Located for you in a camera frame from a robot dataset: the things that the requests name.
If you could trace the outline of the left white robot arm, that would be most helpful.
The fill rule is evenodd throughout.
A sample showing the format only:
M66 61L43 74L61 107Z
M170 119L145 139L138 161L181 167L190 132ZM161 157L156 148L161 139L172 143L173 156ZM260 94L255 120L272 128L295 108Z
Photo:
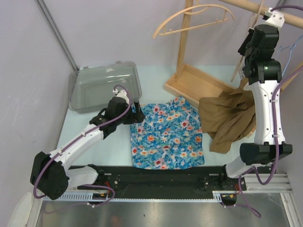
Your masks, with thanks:
M91 147L115 132L119 125L142 123L144 118L139 101L129 104L124 98L113 97L68 144L35 156L30 176L34 197L47 196L56 200L70 188L89 185L94 189L101 188L105 183L102 169L94 164L76 169L71 166Z

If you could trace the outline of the light blue wire hanger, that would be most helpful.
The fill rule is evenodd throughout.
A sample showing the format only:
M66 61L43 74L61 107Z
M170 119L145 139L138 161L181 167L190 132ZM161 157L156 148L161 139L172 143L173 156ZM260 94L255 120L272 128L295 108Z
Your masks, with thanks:
M284 50L288 50L289 51L289 56L288 56L288 59L287 59L287 62L285 64L285 67L282 71L282 77L285 75L285 72L288 68L288 65L291 61L291 58L292 58L292 53L293 53L293 50L296 48L296 46L298 45L298 43L303 39L303 35L299 36L298 39L292 44L292 45L289 45L289 46L280 46L279 48L279 51L280 52L283 52Z

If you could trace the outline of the blue floral cloth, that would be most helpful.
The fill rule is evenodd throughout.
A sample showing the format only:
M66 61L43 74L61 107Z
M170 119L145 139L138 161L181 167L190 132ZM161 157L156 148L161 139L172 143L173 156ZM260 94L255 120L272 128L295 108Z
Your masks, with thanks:
M143 122L130 126L133 167L181 170L205 163L199 114L184 97L141 110Z

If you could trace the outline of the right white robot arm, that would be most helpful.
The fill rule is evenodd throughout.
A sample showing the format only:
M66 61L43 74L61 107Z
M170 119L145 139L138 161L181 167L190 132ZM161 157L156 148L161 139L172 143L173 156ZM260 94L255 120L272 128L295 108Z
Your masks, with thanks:
M235 178L259 166L272 163L273 177L279 159L292 153L287 144L280 118L280 88L282 71L280 62L272 55L279 40L279 29L261 24L249 30L238 52L244 57L242 71L248 79L246 90L253 93L256 116L256 131L253 143L243 143L240 155L225 167L226 173L219 176L218 184L224 190L235 185Z

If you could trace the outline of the tan brown skirt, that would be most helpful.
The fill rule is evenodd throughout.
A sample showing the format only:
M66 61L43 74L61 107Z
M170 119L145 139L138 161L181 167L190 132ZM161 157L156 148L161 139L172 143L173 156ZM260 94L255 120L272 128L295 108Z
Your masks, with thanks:
M238 88L218 97L199 100L199 117L202 131L212 138L209 150L226 154L233 142L239 141L256 129L253 93L244 90L248 79L242 79Z

